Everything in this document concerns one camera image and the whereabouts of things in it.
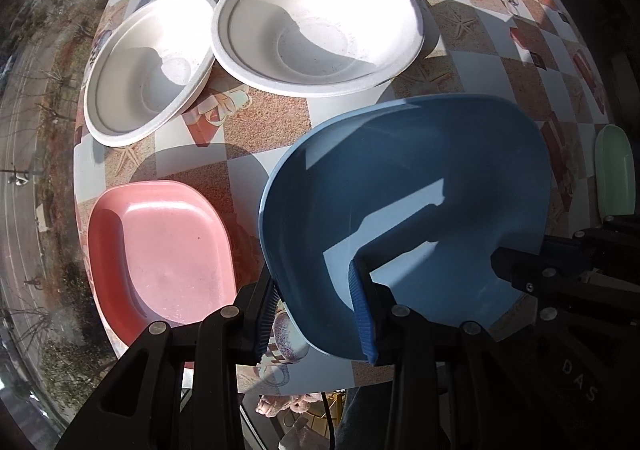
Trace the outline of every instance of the green plate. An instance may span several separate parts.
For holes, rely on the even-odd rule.
[[[599,132],[595,164],[600,217],[633,214],[636,209],[634,156],[620,127],[606,125]]]

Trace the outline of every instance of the road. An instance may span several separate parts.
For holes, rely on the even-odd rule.
[[[54,56],[52,41],[39,40],[28,44],[15,60],[9,81],[0,101],[0,168],[32,169],[36,150],[36,128],[40,108],[34,105],[41,98],[46,75]],[[10,309],[33,310],[44,306],[44,296],[26,285],[42,276],[42,259],[35,219],[33,181],[24,186],[7,183],[7,174],[0,179],[0,286],[2,297]],[[16,338],[25,333],[38,319],[37,315],[13,315]],[[38,366],[38,347],[29,340],[18,343],[18,349],[32,369]]]

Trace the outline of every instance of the pink plate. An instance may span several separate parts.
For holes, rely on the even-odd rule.
[[[127,346],[155,320],[199,322],[236,297],[225,226],[204,196],[182,183],[105,191],[89,219],[88,248],[98,302]]]

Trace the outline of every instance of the large white bowl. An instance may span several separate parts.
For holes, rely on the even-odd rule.
[[[220,0],[212,45],[220,65],[252,87],[340,96],[404,71],[422,28],[415,0]]]
[[[98,53],[84,93],[92,136],[109,147],[147,137],[190,106],[213,66],[213,0],[156,0]]]

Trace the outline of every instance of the black cable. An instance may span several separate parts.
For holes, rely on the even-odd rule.
[[[329,450],[334,450],[335,448],[335,431],[334,431],[334,421],[331,419],[331,410],[329,409],[329,402],[326,401],[326,394],[324,392],[322,394],[322,403],[324,403],[324,413],[326,414],[326,425],[329,427]]]

